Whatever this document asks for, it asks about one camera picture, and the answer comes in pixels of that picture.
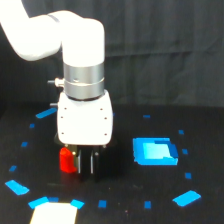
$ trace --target silver cylindrical joint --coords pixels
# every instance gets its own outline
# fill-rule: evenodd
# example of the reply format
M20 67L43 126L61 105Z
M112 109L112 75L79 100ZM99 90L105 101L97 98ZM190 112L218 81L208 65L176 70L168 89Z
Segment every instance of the silver cylindrical joint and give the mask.
M64 63L65 94L77 100L89 100L104 94L104 64L73 67Z

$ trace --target red block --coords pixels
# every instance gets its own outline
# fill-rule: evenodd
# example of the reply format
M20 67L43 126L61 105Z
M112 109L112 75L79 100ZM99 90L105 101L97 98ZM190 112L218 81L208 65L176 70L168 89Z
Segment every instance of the red block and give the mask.
M74 173L77 171L77 168L74 166L73 155L65 147L60 151L60 169L66 173Z

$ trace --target black background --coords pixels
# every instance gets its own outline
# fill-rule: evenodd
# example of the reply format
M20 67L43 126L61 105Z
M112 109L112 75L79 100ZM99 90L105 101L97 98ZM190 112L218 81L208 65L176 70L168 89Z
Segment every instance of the black background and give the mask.
M224 105L223 0L23 0L30 17L70 10L106 32L105 88L114 104ZM0 28L0 97L56 102L47 80L60 53L20 59Z

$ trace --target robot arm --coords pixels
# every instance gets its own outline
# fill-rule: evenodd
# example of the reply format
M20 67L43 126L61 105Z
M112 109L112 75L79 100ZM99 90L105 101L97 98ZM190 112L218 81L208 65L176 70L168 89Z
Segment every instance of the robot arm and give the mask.
M46 15L29 18L21 0L0 0L0 22L14 51L27 61L57 53L58 24Z
M53 55L62 46L64 79L55 81L64 88L57 104L60 141L107 144L113 115L104 90L103 25L69 11L29 18L21 0L0 0L0 23L15 52L27 61Z

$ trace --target blue tape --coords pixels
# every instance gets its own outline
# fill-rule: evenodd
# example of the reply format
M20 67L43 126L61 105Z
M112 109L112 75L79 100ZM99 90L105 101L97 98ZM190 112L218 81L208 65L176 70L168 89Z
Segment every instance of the blue tape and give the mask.
M28 145L28 142L22 142L21 147L27 147L27 145Z
M82 206L84 205L84 202L81 201L77 201L77 200L72 200L71 205L73 205L74 207L80 209L82 208Z
M46 202L49 202L47 197L43 197L43 198L39 198L35 201L31 201L28 203L28 205L30 206L30 208L34 209L36 208L38 205L44 204Z
M57 198L57 197L49 197L48 200L49 200L49 202L58 202L59 198Z
M163 159L148 159L148 161L140 161L142 166L176 166L178 159L163 158Z
M170 155L173 158L178 158L178 152L177 152L177 148L174 144L168 144L169 150L170 150Z
M173 201L176 202L179 206L184 207L191 202L201 198L201 195L195 191L188 191L177 198L174 198Z
M98 204L98 207L99 208L106 208L107 207L107 201L100 200L99 204Z
M155 144L166 144L166 145L169 145L170 141L155 141Z
M143 115L143 118L150 118L150 115Z
M11 166L11 168L9 169L9 172L14 172L16 170L17 166Z
M30 128L34 128L35 127L35 124L30 124Z
M170 157L167 144L143 143L145 159L164 159Z
M188 155L188 151L187 151L187 149L182 149L182 153L183 153L184 155Z
M145 209L151 209L151 201L145 201Z
M191 173L185 173L185 178L186 179L191 179Z
M14 180L10 180L10 181L6 182L5 185L7 187L9 187L17 195L26 194L27 192L29 192L28 188L20 185L19 183L17 183Z
M184 131L183 130L179 130L179 134L180 135L184 135Z
M39 118L39 119L41 119L41 118L47 117L47 116L55 113L56 111L57 111L56 108L51 108L49 110L46 110L46 111L44 111L42 113L37 114L36 117Z

